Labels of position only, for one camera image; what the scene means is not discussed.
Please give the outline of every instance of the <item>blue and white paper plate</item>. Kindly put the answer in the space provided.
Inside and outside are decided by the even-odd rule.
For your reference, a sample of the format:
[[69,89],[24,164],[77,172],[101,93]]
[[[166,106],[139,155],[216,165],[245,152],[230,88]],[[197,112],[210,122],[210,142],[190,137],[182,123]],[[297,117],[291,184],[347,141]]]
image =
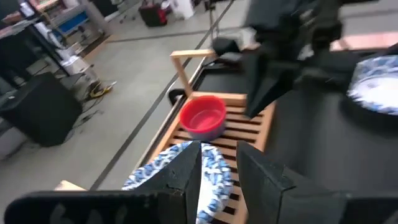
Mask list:
[[[135,170],[124,183],[122,190],[133,190],[158,173],[191,142],[172,146],[161,152],[152,163]],[[231,169],[217,147],[201,144],[202,175],[196,224],[209,223],[222,211],[233,188]]]
[[368,110],[398,115],[398,55],[359,62],[347,95]]

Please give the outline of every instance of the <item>wooden dish rack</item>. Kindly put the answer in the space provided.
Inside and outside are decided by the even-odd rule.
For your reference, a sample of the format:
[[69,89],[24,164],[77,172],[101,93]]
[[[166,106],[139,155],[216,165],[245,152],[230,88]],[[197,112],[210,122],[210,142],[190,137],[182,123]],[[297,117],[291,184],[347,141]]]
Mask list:
[[[255,118],[247,119],[243,116],[246,95],[193,91],[182,67],[181,59],[189,57],[214,56],[215,55],[212,50],[183,50],[174,51],[171,54],[173,64],[178,71],[178,77],[181,79],[187,95],[185,103],[200,96],[212,95],[223,99],[227,105],[226,131],[220,138],[211,143],[218,147],[226,162],[229,164],[232,171],[234,187],[226,208],[217,214],[212,223],[243,224],[246,221],[247,209],[239,184],[238,169],[236,165],[236,144],[238,140],[244,140],[249,144],[252,144],[257,149],[264,150],[275,104],[269,105]],[[170,146],[192,140],[190,135],[181,128],[179,116],[180,113],[178,113],[171,122],[171,125],[151,154],[148,162],[153,161],[160,152]]]

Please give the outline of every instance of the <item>concrete floor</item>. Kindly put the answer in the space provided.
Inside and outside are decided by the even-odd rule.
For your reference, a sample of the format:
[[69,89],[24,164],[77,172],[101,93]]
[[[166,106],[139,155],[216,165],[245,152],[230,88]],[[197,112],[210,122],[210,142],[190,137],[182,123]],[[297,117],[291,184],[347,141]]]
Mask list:
[[[222,18],[220,27],[239,27],[248,2],[235,1]],[[218,3],[216,16],[227,5],[228,2]],[[398,11],[396,0],[382,0],[377,5],[346,7],[342,11],[343,16],[349,17],[346,20],[345,33],[349,35],[398,30],[395,22],[398,15],[387,14],[393,13],[391,11]],[[365,15],[369,12],[381,15]],[[136,8],[132,8],[127,14],[137,15]],[[97,55],[89,59],[103,80],[118,81],[114,90],[85,114],[96,110],[103,113],[95,114],[91,120],[74,130],[72,138],[61,146],[40,148],[26,144],[10,159],[1,161],[1,213],[16,197],[35,190],[52,190],[61,180],[90,189],[175,75],[169,59],[170,53],[173,50],[198,47],[209,28],[208,14],[201,10],[187,21],[173,21],[160,28],[147,28],[139,16],[135,21],[126,21],[123,24],[119,24],[119,19],[114,19],[111,24],[116,34]],[[141,37],[176,33],[185,34],[137,40]],[[223,33],[239,37],[246,44],[251,41],[251,32],[246,29]],[[208,48],[209,44],[207,38],[199,47]],[[199,59],[192,60],[186,68],[187,73],[192,74],[199,62]],[[179,81],[172,85],[172,88],[180,87]],[[98,189],[120,189],[126,177],[136,167],[171,109],[164,97],[161,96],[160,99],[159,105],[142,129],[131,142],[127,142],[126,150]]]

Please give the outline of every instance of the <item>black speaker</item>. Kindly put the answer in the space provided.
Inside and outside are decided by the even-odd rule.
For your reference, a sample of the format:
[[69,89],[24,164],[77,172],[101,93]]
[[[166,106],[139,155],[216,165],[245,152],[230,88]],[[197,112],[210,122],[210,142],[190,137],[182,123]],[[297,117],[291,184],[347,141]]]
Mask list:
[[0,105],[0,116],[41,146],[64,142],[81,104],[51,73],[33,77]]

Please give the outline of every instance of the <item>red bowl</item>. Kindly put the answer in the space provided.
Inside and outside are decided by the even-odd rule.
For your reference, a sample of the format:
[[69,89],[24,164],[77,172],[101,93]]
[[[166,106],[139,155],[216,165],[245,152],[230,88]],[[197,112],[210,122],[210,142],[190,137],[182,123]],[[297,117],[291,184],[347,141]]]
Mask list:
[[225,129],[226,106],[215,96],[201,96],[181,110],[180,122],[195,140],[211,141]]

